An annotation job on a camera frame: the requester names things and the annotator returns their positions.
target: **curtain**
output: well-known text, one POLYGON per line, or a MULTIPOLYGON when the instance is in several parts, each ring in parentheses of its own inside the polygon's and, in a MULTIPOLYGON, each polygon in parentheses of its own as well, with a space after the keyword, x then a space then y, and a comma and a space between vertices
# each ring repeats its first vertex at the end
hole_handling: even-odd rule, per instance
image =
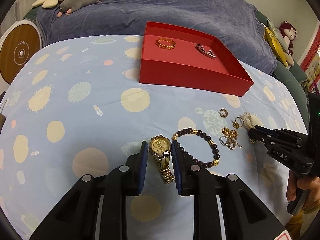
POLYGON ((0 25, 0 37, 16 21, 20 21, 31 9, 31 5, 37 0, 16 0, 0 25))

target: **green pillow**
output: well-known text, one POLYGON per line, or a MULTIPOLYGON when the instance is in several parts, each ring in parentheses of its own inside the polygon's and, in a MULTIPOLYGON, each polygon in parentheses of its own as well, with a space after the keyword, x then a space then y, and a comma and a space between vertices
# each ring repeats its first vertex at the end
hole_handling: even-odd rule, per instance
POLYGON ((284 38, 282 37, 281 32, 279 31, 279 29, 268 19, 268 26, 269 29, 271 30, 271 32, 274 34, 274 36, 276 36, 277 40, 280 42, 281 47, 283 48, 283 50, 289 54, 289 49, 287 47, 287 44, 284 41, 284 38))

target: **red box lid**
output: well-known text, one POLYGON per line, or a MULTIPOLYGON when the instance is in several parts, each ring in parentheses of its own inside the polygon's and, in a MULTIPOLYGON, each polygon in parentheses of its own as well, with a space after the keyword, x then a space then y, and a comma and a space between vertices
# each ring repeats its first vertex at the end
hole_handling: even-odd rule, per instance
POLYGON ((253 81, 218 38, 192 29, 147 22, 141 55, 140 83, 169 85, 243 96, 253 81), (176 42, 174 49, 156 45, 159 38, 176 42), (201 54, 196 44, 211 50, 215 59, 201 54))

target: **beaded bracelet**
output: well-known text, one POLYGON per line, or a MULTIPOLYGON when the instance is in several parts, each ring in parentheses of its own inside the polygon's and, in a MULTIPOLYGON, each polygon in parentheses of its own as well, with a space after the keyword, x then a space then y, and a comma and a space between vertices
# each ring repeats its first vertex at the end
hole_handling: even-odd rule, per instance
MULTIPOLYGON (((180 131, 177 131, 172 139, 173 140, 177 140, 178 137, 181 137, 184 134, 187 133, 191 133, 191 134, 196 134, 198 136, 200 136, 201 138, 203 138, 206 142, 208 142, 208 144, 210 145, 210 148, 212 149, 212 153, 213 153, 213 162, 208 162, 208 163, 204 163, 199 161, 198 159, 193 159, 193 162, 201 167, 204 168, 211 168, 212 166, 217 166, 219 164, 219 159, 220 159, 220 154, 219 154, 219 150, 217 149, 217 145, 211 140, 211 137, 209 135, 207 135, 205 132, 202 132, 201 130, 194 130, 192 128, 188 128, 188 129, 182 129, 180 131)), ((178 143, 179 146, 179 150, 181 153, 185 153, 185 154, 189 154, 188 152, 186 152, 184 150, 183 147, 181 147, 180 143, 178 143)))

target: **gold watch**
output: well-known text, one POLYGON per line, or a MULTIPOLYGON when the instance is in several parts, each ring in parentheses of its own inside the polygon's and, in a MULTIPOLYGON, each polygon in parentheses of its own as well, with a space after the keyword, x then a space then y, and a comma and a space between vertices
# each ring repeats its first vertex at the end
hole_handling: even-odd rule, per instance
POLYGON ((164 182, 169 184, 174 181, 174 176, 169 168, 171 142, 168 138, 158 135, 151 138, 149 152, 153 155, 160 169, 164 182))

